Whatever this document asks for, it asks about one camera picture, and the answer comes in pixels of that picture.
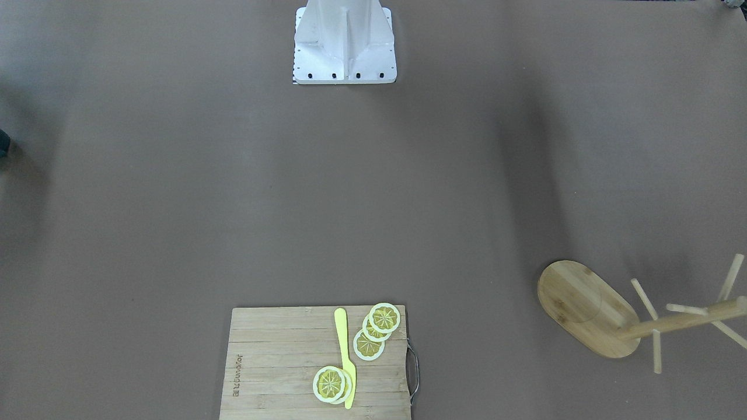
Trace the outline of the wooden cup storage rack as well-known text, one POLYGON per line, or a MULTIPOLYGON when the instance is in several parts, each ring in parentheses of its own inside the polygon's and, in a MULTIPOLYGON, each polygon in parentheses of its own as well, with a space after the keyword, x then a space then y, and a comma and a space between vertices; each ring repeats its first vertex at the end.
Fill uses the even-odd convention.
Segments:
POLYGON ((745 337, 725 321, 745 316, 745 296, 730 298, 745 256, 736 254, 715 303, 706 307, 667 304, 672 314, 659 316, 637 279, 632 279, 638 297, 650 314, 642 322, 632 305, 586 265, 572 260, 551 263, 541 273, 539 302, 558 325, 590 351, 609 359, 627 357, 645 337, 652 339, 654 372, 662 372, 661 337, 664 333, 713 325, 742 348, 745 337))

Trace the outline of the lemon slice top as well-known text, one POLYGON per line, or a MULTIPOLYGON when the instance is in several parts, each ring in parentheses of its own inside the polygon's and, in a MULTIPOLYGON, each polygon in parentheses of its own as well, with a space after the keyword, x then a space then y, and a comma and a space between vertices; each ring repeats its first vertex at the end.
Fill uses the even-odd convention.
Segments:
POLYGON ((368 314, 371 327, 378 333, 387 334, 394 332, 400 325, 401 314, 394 304, 378 303, 368 314))

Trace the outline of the lemon slice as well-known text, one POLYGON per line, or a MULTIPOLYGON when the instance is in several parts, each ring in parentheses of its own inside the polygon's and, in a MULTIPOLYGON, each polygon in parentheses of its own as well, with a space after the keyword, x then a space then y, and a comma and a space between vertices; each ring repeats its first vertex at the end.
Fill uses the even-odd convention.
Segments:
POLYGON ((385 341, 373 341, 363 330, 358 330, 353 338, 353 351, 361 361, 378 359, 385 349, 385 341))
POLYGON ((342 369, 333 365, 321 367, 314 376, 312 391, 323 403, 331 404, 339 398, 344 390, 342 369))
POLYGON ((387 334, 394 332, 400 325, 401 314, 394 304, 378 303, 368 314, 371 327, 378 333, 387 334))
POLYGON ((363 319, 362 331, 363 331, 363 335, 365 335, 368 340, 375 341, 375 342, 382 342, 382 341, 388 340, 390 338, 390 335, 392 334, 391 332, 382 333, 374 329, 373 325, 370 322, 369 316, 366 316, 363 319))

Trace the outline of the yellow plastic knife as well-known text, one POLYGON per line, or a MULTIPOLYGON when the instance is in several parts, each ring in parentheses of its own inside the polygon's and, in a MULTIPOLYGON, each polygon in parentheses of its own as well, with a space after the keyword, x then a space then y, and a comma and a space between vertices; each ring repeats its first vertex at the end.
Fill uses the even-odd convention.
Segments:
POLYGON ((357 391, 357 367, 355 367, 350 359, 348 318, 345 308, 339 307, 334 309, 334 326, 336 327, 338 337, 342 367, 351 378, 350 394, 344 400, 344 408, 350 410, 355 398, 355 392, 357 391))

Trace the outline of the lemon slice middle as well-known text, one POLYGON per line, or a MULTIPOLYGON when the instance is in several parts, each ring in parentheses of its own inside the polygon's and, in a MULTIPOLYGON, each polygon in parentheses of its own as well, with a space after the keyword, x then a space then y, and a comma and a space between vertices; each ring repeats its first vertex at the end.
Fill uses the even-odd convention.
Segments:
POLYGON ((390 335, 392 334, 391 332, 382 333, 374 329, 373 325, 370 322, 369 316, 366 316, 363 319, 362 331, 363 331, 363 335, 365 335, 368 340, 375 341, 375 342, 382 342, 382 341, 388 340, 390 338, 390 335))

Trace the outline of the lemon slice under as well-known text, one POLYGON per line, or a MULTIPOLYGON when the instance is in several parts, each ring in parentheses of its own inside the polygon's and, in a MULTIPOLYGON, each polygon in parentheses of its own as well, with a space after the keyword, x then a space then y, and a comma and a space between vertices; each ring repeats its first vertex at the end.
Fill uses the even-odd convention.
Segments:
POLYGON ((347 401, 347 398, 349 398, 350 394, 352 393, 352 385, 353 385, 352 377, 344 369, 341 370, 341 372, 344 378, 344 390, 343 390, 342 395, 339 396, 338 399, 331 402, 331 404, 333 405, 343 404, 345 401, 347 401))

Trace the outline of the bamboo cutting board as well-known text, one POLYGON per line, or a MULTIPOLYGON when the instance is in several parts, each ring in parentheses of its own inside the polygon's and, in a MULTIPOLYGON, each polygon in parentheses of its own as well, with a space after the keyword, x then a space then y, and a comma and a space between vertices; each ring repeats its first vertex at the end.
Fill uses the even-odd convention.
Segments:
POLYGON ((355 336, 371 304, 346 306, 348 346, 357 367, 352 404, 320 401, 315 375, 343 368, 335 306, 247 307, 232 311, 222 385, 221 419, 409 419, 417 391, 417 358, 409 353, 406 308, 373 361, 355 354, 355 336))

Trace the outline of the lemon slice front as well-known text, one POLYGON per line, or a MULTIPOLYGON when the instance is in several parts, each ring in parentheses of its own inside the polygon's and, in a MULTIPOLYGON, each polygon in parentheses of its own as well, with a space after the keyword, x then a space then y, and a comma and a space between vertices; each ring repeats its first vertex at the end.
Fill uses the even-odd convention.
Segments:
POLYGON ((331 404, 339 398, 344 390, 342 369, 333 365, 321 367, 314 376, 312 391, 323 403, 331 404))

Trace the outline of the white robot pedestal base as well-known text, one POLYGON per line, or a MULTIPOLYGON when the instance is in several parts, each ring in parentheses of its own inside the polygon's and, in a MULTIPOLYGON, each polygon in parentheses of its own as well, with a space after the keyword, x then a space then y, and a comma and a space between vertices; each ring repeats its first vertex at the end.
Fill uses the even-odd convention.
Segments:
POLYGON ((309 1, 296 10, 294 23, 293 83, 397 80, 392 11, 379 1, 309 1))

